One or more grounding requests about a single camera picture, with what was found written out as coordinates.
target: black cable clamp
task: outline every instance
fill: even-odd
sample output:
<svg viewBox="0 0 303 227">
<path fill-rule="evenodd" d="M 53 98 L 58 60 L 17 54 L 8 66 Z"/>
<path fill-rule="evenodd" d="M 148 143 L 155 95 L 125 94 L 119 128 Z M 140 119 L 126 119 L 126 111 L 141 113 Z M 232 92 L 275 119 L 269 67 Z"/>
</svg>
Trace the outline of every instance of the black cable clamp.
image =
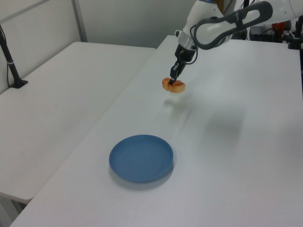
<svg viewBox="0 0 303 227">
<path fill-rule="evenodd" d="M 237 29 L 239 31 L 244 30 L 245 26 L 243 25 L 242 14 L 241 14 L 240 10 L 233 12 L 233 17 L 235 18 L 235 23 L 236 23 Z"/>
</svg>

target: white table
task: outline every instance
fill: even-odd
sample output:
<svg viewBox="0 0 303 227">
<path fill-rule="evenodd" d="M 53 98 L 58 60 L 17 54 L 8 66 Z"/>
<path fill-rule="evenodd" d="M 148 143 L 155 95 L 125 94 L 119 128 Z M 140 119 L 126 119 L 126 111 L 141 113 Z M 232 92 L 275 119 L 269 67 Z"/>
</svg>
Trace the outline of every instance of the white table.
<svg viewBox="0 0 303 227">
<path fill-rule="evenodd" d="M 12 227 L 303 225 L 298 51 L 231 40 L 200 51 L 185 92 L 171 94 L 161 81 L 176 47 L 164 40 Z M 145 184 L 116 176 L 109 153 L 135 134 L 165 139 L 173 172 Z"/>
<path fill-rule="evenodd" d="M 0 195 L 28 203 L 154 52 L 73 43 L 1 94 Z"/>
</svg>

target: food item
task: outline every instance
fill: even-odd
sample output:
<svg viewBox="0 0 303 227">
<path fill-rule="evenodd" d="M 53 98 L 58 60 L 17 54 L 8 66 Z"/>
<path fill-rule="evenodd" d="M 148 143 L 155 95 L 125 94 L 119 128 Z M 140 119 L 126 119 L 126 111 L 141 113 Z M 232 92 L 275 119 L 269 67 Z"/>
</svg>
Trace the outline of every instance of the food item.
<svg viewBox="0 0 303 227">
<path fill-rule="evenodd" d="M 162 80 L 163 88 L 167 91 L 170 91 L 172 93 L 181 93 L 185 90 L 185 83 L 182 83 L 182 81 L 177 80 L 172 85 L 169 84 L 170 78 L 166 77 Z"/>
</svg>

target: robotic arm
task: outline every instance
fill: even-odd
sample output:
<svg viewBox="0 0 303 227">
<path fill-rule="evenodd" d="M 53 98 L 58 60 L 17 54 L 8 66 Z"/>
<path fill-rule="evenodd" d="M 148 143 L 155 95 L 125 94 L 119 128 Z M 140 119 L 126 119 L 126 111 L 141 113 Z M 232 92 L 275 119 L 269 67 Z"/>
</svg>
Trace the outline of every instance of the robotic arm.
<svg viewBox="0 0 303 227">
<path fill-rule="evenodd" d="M 170 70 L 169 84 L 177 80 L 187 64 L 195 62 L 189 63 L 198 48 L 215 48 L 229 41 L 232 34 L 253 25 L 283 22 L 302 15 L 302 0 L 256 0 L 227 16 L 211 0 L 197 0 L 178 36 L 177 61 Z"/>
</svg>

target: blue plate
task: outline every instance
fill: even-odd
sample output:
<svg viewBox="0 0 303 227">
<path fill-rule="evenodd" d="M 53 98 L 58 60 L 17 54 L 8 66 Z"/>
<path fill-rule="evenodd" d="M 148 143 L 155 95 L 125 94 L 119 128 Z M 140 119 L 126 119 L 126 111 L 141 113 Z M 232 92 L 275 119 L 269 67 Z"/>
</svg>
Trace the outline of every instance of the blue plate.
<svg viewBox="0 0 303 227">
<path fill-rule="evenodd" d="M 172 148 L 165 140 L 137 135 L 114 146 L 109 165 L 123 179 L 143 183 L 161 178 L 171 167 L 173 157 Z"/>
</svg>

